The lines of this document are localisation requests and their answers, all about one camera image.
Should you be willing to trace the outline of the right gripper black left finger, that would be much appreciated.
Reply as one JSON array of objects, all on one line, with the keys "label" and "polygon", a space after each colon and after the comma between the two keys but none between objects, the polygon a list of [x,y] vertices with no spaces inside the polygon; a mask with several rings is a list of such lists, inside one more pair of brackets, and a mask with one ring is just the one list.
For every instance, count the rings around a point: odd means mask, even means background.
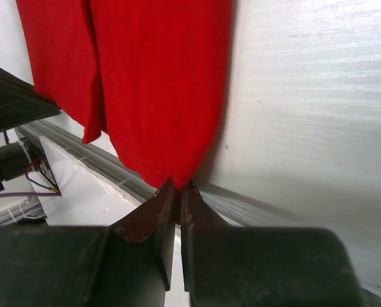
[{"label": "right gripper black left finger", "polygon": [[0,306],[163,306],[175,185],[111,226],[0,226]]}]

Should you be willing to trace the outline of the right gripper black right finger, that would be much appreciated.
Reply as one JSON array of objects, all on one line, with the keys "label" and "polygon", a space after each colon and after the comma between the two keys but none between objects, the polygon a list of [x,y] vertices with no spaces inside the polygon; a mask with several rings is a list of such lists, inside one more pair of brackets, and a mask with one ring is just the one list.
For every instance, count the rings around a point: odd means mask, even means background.
[{"label": "right gripper black right finger", "polygon": [[181,232],[192,306],[364,306],[345,246],[330,230],[233,226],[189,184]]}]

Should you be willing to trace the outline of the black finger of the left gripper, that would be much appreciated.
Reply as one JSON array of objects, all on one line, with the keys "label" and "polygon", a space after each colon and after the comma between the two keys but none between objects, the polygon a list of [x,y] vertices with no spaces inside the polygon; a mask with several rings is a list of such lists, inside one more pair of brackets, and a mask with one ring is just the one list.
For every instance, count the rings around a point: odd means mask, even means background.
[{"label": "black finger of the left gripper", "polygon": [[37,94],[33,85],[0,68],[0,132],[59,113],[57,104]]}]

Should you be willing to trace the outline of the red t shirt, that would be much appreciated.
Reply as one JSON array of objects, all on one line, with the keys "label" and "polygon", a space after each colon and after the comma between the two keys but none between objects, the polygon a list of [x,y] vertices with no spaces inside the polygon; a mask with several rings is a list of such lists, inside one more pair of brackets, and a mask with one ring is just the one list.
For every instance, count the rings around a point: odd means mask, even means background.
[{"label": "red t shirt", "polygon": [[106,133],[125,167],[182,190],[227,94],[232,1],[17,1],[35,91]]}]

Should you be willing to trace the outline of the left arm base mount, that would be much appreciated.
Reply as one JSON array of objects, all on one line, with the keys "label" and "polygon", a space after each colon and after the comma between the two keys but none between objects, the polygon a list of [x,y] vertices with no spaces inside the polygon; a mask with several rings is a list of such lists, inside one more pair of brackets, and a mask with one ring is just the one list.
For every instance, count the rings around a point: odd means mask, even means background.
[{"label": "left arm base mount", "polygon": [[22,127],[16,128],[15,133],[29,163],[25,172],[26,180],[45,193],[61,194],[39,137]]}]

